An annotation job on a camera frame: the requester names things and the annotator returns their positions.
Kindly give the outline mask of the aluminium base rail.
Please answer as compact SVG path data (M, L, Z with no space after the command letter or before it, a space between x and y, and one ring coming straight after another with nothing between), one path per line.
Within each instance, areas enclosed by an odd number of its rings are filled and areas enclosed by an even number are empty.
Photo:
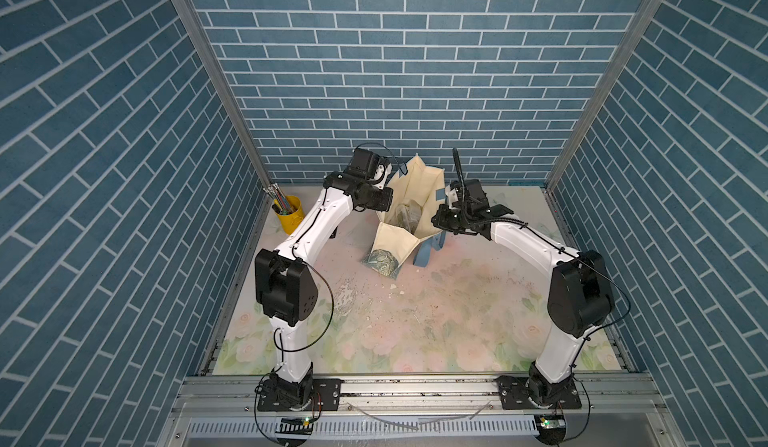
M536 409L519 375L321 376L301 411L257 394L261 380L190 377L163 446L679 446L646 374L581 373L557 407Z

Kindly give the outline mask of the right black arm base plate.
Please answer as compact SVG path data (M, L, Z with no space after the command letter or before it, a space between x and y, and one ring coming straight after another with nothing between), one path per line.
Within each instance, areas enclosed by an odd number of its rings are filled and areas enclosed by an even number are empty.
M559 383L544 377L502 375L495 379L504 410L578 410L582 402L572 376Z

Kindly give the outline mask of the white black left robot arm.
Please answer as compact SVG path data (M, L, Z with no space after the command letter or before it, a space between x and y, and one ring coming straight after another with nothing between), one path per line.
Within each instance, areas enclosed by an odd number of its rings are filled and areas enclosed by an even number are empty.
M318 301L314 264L339 225L357 211L386 212L392 159L357 147L341 171L326 176L314 205L275 249L254 259L256 301L269 318L277 350L276 376L291 387L311 378L306 321Z

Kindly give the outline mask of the cream canvas tote bag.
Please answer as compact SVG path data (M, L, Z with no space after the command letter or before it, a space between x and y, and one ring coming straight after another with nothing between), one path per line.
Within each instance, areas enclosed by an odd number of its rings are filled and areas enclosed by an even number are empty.
M428 166L419 155L405 167L406 175L398 173L387 184L393 190L392 205L377 214L375 239L362 260L364 266L392 279L425 241L441 232L432 217L445 201L442 168Z

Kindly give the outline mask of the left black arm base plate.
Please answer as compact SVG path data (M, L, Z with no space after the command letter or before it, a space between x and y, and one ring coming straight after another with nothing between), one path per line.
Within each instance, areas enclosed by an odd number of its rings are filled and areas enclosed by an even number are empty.
M287 382L274 375L262 383L256 410L259 412L337 411L342 380L317 378L311 382Z

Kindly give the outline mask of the coloured pencils bundle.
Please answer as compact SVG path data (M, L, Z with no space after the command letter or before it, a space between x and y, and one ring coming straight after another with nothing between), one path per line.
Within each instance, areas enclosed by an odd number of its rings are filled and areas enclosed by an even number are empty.
M282 191L278 184L272 183L264 188L264 191L272 199L272 209L278 215L291 215L296 211L288 196Z

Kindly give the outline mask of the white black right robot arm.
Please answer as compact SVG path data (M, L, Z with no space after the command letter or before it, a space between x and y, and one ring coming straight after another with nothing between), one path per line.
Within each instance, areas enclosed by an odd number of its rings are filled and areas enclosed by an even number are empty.
M544 274L552 327L529 370L529 384L554 388L570 380L583 345L602 328L615 307L602 255L564 246L516 217L508 207L491 205L478 180L451 182L432 224L454 235L482 236Z

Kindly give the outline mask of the yellow pencil cup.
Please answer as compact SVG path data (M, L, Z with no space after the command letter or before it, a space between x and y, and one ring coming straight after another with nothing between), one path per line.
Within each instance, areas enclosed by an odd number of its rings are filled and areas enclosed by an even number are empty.
M293 234L302 223L305 214L301 201L298 197L287 195L285 200L288 202L290 209L288 211L281 211L279 209L279 205L275 204L275 207L277 208L275 213L283 232L287 235L290 235Z

